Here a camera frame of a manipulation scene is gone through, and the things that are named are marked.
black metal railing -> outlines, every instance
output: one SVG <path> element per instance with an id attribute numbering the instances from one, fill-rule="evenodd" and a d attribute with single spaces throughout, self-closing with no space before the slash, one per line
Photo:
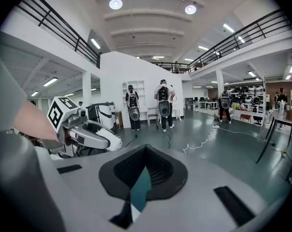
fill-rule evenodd
<path id="1" fill-rule="evenodd" d="M 235 32 L 192 61 L 189 64 L 190 73 L 247 45 L 291 29 L 292 25 L 281 9 L 269 13 Z"/>
<path id="2" fill-rule="evenodd" d="M 172 72 L 174 74 L 190 74 L 189 64 L 168 63 L 168 62 L 160 62 L 160 63 L 152 62 L 152 64 L 155 64 L 159 67 L 162 67 L 163 69 L 165 69 L 169 72 Z"/>
<path id="3" fill-rule="evenodd" d="M 45 0 L 21 0 L 17 7 L 99 68 L 100 55 Z"/>

bottle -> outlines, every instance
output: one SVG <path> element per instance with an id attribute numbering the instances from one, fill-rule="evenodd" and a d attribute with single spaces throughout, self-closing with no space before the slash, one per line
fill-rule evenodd
<path id="1" fill-rule="evenodd" d="M 283 116 L 284 115 L 284 106 L 285 106 L 285 103 L 284 103 L 283 100 L 281 100 L 280 107 L 279 107 L 279 116 Z"/>

black pants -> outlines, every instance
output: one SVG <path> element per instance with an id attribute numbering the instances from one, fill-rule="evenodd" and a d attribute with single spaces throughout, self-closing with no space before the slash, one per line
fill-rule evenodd
<path id="1" fill-rule="evenodd" d="M 129 115 L 130 117 L 130 122 L 131 122 L 131 128 L 132 130 L 135 130 L 135 129 L 140 129 L 140 120 L 132 120 L 131 116 Z"/>
<path id="2" fill-rule="evenodd" d="M 225 110 L 228 121 L 231 121 L 231 116 L 229 115 L 229 108 L 224 109 L 221 105 L 221 102 L 218 102 L 218 103 L 219 103 L 219 109 L 220 109 L 220 119 L 222 120 L 223 110 Z"/>
<path id="3" fill-rule="evenodd" d="M 169 112 L 169 115 L 167 117 L 167 120 L 168 120 L 168 125 L 172 126 L 173 125 L 173 117 L 171 115 L 172 111 L 173 111 L 173 104 L 172 103 L 169 104 L 169 110 L 170 110 L 170 112 Z M 162 122 L 162 128 L 166 129 L 166 118 L 161 117 L 161 122 Z"/>

gray floor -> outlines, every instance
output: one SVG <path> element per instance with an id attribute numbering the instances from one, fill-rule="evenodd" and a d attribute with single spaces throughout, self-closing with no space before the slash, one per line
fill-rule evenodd
<path id="1" fill-rule="evenodd" d="M 175 121 L 175 128 L 167 128 L 167 133 L 171 137 L 171 149 L 179 150 L 184 154 L 182 149 L 200 146 L 204 142 L 207 135 L 213 131 L 212 125 L 217 124 L 213 116 L 185 111 L 185 118 L 182 121 Z M 262 138 L 260 127 L 234 120 L 231 125 L 228 123 L 220 123 L 221 128 L 231 131 L 241 131 Z M 142 144 L 151 144 L 160 148 L 168 148 L 169 138 L 156 130 L 153 122 L 149 127 L 146 123 L 141 124 L 139 132 L 131 129 L 118 130 L 117 135 L 123 141 L 123 147 L 126 146 L 135 134 L 138 138 L 130 143 L 129 146 Z M 274 132 L 272 142 L 278 146 L 286 147 L 288 136 Z M 284 181 L 288 170 L 291 166 L 289 159 L 281 158 L 281 153 L 276 152 L 268 147 L 263 158 L 258 164 L 258 159 L 264 143 L 260 144 L 256 139 L 244 135 L 235 134 L 224 130 L 216 130 L 212 133 L 210 141 L 206 142 L 202 148 L 195 150 L 186 150 L 186 154 L 197 154 L 203 159 L 207 159 L 225 169 L 227 172 L 242 180 L 243 182 L 254 188 L 269 204 L 276 199 L 286 196 L 291 185 Z M 292 140 L 288 149 L 288 155 L 292 159 Z"/>

table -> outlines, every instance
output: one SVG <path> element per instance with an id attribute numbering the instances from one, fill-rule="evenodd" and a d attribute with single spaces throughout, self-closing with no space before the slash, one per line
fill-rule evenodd
<path id="1" fill-rule="evenodd" d="M 277 124 L 278 124 L 278 123 L 279 123 L 279 124 L 283 124 L 283 125 L 287 125 L 287 126 L 291 126 L 291 133 L 290 133 L 290 136 L 289 136 L 289 141 L 288 141 L 288 143 L 287 143 L 287 147 L 286 147 L 286 149 L 289 147 L 289 145 L 290 145 L 290 141 L 291 141 L 291 137 L 292 137 L 292 121 L 288 120 L 288 119 L 286 118 L 286 115 L 284 115 L 284 116 L 279 116 L 279 112 L 278 112 L 278 111 L 274 111 L 274 112 L 273 112 L 273 118 L 272 118 L 272 121 L 271 121 L 271 124 L 270 124 L 270 127 L 269 127 L 269 131 L 268 131 L 268 133 L 267 133 L 267 135 L 266 135 L 266 139 L 267 139 L 267 137 L 268 137 L 268 135 L 269 135 L 269 133 L 270 133 L 269 138 L 268 138 L 268 140 L 267 140 L 267 143 L 266 143 L 266 145 L 265 145 L 265 147 L 264 147 L 264 149 L 263 149 L 261 155 L 260 155 L 259 158 L 257 159 L 256 163 L 258 163 L 258 162 L 260 161 L 260 159 L 262 158 L 263 154 L 265 153 L 265 151 L 266 151 L 266 149 L 267 149 L 267 147 L 268 147 L 268 145 L 269 145 L 269 142 L 271 141 L 272 134 L 273 134 L 275 128 L 277 127 Z M 289 173 L 288 173 L 288 175 L 287 175 L 287 177 L 286 177 L 285 180 L 288 180 L 288 178 L 289 178 L 291 172 L 292 172 L 292 166 L 291 166 L 291 169 L 290 169 L 290 171 L 289 171 Z"/>

